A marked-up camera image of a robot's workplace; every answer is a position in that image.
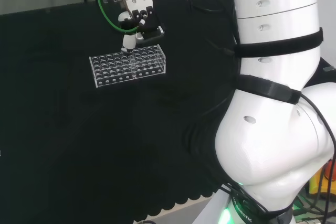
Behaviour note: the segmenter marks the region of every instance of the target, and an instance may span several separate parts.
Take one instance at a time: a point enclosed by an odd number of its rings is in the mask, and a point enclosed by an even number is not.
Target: table surface
[[[94,3],[0,16],[1,223],[129,224],[216,191],[221,170],[201,163],[229,99],[201,115],[229,96],[237,64],[205,38],[231,48],[229,23],[154,4],[167,73],[100,89],[88,57],[120,51],[122,36]],[[324,66],[311,83],[331,78]]]

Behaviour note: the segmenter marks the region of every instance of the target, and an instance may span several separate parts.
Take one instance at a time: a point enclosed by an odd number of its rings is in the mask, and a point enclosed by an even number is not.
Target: black strap
[[[300,91],[291,89],[288,86],[242,74],[237,77],[236,89],[290,104],[297,104],[301,95]]]
[[[323,30],[317,33],[293,38],[264,43],[240,44],[235,47],[238,58],[269,57],[288,55],[316,48],[323,42]]]

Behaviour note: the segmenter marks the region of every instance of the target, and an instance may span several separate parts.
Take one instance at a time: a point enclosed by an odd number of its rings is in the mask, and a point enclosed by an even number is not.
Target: green light
[[[229,223],[234,223],[233,221],[231,221],[231,214],[229,209],[225,208],[224,211],[222,212],[222,215],[219,219],[218,224],[229,224]]]

